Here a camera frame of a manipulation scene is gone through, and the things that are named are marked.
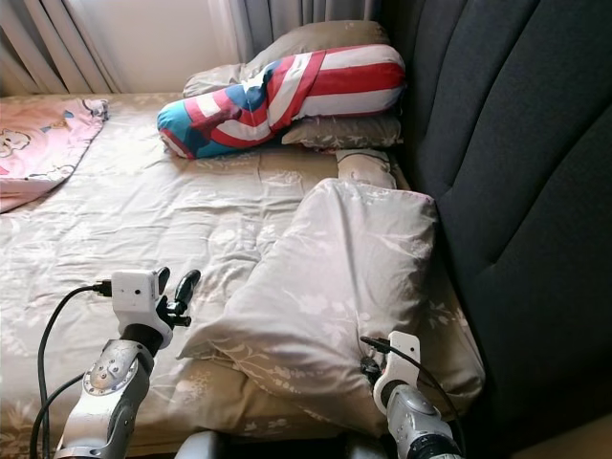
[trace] bedsheet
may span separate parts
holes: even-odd
[[[290,223],[305,192],[337,175],[334,157],[298,148],[198,162],[168,155],[155,118],[177,97],[108,97],[109,120],[74,175],[51,195],[0,215],[3,458],[26,457],[39,407],[37,346],[64,295],[120,269],[167,266],[172,288],[187,271],[200,269],[192,314],[214,318]],[[6,103],[36,100],[41,98]],[[270,439],[338,433],[221,361],[176,361],[185,333],[178,328],[156,358],[133,454],[176,450],[203,428]],[[81,294],[72,300],[47,348],[50,390],[89,367],[117,335],[108,298]],[[73,387],[54,403],[54,441],[78,394]]]

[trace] mattress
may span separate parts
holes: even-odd
[[[39,407],[38,343],[53,308],[69,291],[117,270],[162,266],[172,271],[168,288],[173,288],[183,274],[199,269],[191,315],[194,321],[215,319],[290,224],[304,194],[321,179],[337,176],[335,156],[292,146],[196,162],[168,155],[155,121],[178,97],[109,97],[109,120],[73,176],[50,195],[0,215],[3,458],[27,457]],[[453,348],[433,356],[436,371],[448,377],[443,385],[451,396],[455,389],[461,397],[474,395],[482,367],[458,304],[446,305],[452,290],[445,292],[439,294],[445,299],[427,308],[422,326],[434,347]],[[47,346],[50,391],[87,369],[104,343],[118,336],[117,325],[108,298],[88,293],[72,300]],[[176,329],[169,348],[156,358],[131,454],[176,450],[190,433],[205,428],[278,440],[339,433],[262,391],[230,361],[177,361],[187,333]],[[458,341],[448,342],[449,337]],[[458,374],[459,367],[468,375]],[[53,441],[78,395],[79,387],[72,387],[53,404]]]

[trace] dark gray headboard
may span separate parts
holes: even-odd
[[[400,160],[488,372],[472,436],[517,449],[612,412],[612,2],[385,0],[382,23]]]

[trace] gray curtain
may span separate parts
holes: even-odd
[[[231,0],[243,62],[279,36],[311,22],[376,20],[382,0]]]
[[[0,0],[2,93],[110,93],[120,88],[62,0]]]

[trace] pillow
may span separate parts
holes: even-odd
[[[268,64],[288,55],[344,46],[389,43],[389,37],[383,26],[374,21],[328,21],[307,24],[279,37],[248,64],[222,65],[192,76],[185,86],[183,97],[192,98],[245,81],[257,75]]]
[[[396,189],[395,179],[391,175],[389,157],[383,151],[338,150],[338,178],[352,180],[361,184]]]
[[[292,120],[383,112],[404,89],[404,62],[388,45],[290,55],[242,84],[168,104],[158,129],[168,147],[205,158],[263,143]]]
[[[393,115],[356,118],[306,118],[282,139],[309,148],[388,147],[402,142],[402,124]]]
[[[359,336],[411,333],[434,240],[433,199],[326,179],[223,315],[180,357],[222,352],[254,382],[317,419],[379,435],[385,419],[360,372]]]

